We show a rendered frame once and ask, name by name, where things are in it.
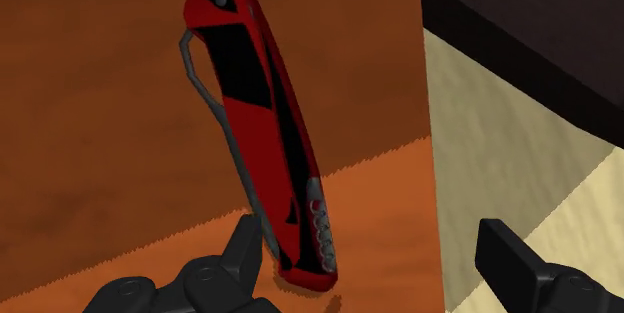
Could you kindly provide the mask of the dark furniture block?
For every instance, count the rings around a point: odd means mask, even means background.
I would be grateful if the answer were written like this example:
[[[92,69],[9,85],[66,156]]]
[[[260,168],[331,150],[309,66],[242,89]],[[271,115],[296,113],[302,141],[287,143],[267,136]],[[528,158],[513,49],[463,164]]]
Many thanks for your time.
[[[421,0],[423,25],[624,149],[624,0]]]

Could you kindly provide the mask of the red and black pocket knife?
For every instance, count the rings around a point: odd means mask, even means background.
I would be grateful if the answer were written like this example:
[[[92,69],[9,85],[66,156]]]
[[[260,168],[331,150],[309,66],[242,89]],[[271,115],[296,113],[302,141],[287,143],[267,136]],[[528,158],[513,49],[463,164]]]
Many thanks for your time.
[[[288,283],[338,280],[320,172],[286,66],[258,0],[186,0],[187,77],[221,125],[265,241]]]

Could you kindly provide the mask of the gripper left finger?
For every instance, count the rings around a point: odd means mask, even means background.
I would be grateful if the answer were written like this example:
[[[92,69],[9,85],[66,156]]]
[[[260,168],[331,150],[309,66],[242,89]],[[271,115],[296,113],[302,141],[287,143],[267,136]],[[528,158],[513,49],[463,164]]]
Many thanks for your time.
[[[253,296],[262,263],[260,218],[243,215],[220,255],[187,262],[163,287],[143,276],[103,285],[83,313],[281,313]]]

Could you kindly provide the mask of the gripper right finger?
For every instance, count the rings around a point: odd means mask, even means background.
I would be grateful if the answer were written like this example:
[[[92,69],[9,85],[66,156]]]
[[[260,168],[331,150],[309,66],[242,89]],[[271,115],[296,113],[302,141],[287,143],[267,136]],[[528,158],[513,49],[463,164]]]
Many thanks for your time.
[[[479,222],[475,267],[507,313],[624,313],[624,298],[544,261],[500,219]]]

